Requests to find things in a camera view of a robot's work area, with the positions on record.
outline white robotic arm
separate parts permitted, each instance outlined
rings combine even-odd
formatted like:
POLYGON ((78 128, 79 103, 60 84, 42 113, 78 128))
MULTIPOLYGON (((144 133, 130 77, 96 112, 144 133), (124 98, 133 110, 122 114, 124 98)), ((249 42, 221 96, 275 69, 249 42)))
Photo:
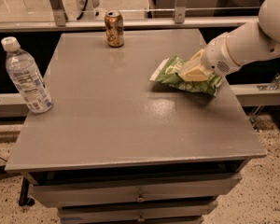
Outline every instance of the white robotic arm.
POLYGON ((265 0, 259 11, 259 21, 246 23, 214 38, 205 47, 201 62, 224 77, 245 64, 278 57, 280 0, 265 0))

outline clear water bottle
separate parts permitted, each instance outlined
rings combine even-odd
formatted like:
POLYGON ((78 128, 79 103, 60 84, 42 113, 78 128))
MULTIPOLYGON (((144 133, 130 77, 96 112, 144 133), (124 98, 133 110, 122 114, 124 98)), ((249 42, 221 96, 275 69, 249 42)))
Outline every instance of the clear water bottle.
POLYGON ((44 113, 51 109, 49 91, 33 56, 21 49, 15 37, 6 37, 1 43, 7 52, 7 72, 29 109, 33 113, 44 113))

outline floor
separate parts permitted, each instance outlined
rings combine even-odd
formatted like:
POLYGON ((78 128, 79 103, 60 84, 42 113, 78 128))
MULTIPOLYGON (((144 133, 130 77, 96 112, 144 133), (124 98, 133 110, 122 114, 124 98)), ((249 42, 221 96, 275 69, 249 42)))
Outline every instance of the floor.
MULTIPOLYGON (((267 148, 266 158, 252 160, 241 172, 242 181, 218 198, 218 207, 204 217, 203 224, 280 224, 280 128, 269 113, 258 119, 260 142, 267 148)), ((0 157, 8 159, 21 124, 0 123, 0 157)), ((57 210, 34 206, 19 207, 21 176, 0 180, 0 223, 59 223, 57 210)))

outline gold soda can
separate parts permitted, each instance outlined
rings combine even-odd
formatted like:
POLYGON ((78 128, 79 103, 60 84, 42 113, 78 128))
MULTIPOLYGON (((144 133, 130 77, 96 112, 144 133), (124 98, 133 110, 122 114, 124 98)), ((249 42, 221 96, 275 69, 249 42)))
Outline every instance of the gold soda can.
POLYGON ((106 12, 105 31, 110 47, 118 48, 123 45, 123 18, 119 11, 106 12))

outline table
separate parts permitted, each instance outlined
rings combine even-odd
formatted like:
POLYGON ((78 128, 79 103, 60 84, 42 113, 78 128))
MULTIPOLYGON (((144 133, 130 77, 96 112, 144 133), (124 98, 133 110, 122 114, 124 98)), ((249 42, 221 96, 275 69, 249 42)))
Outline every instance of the table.
POLYGON ((63 223, 201 223, 266 150, 224 80, 213 98, 148 81, 205 46, 196 29, 63 34, 45 75, 53 108, 29 114, 6 170, 63 223))

